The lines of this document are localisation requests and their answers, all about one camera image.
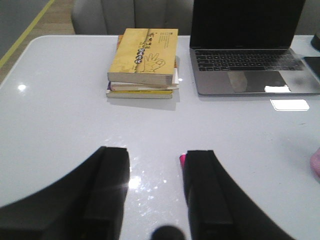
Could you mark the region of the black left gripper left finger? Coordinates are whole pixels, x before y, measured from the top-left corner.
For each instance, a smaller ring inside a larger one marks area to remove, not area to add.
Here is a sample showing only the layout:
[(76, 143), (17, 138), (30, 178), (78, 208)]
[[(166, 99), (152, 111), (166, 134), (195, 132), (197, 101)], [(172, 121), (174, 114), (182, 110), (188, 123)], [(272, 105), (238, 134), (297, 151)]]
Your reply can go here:
[(97, 149), (58, 181), (0, 209), (3, 240), (117, 240), (130, 178), (128, 151)]

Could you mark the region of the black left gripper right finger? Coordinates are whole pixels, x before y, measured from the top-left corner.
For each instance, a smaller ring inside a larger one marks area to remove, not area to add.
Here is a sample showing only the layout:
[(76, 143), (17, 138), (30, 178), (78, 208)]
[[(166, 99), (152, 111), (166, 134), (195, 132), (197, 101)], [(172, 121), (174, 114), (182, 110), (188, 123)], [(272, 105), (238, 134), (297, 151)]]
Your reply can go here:
[(212, 150), (189, 150), (182, 173), (192, 239), (292, 239), (236, 184)]

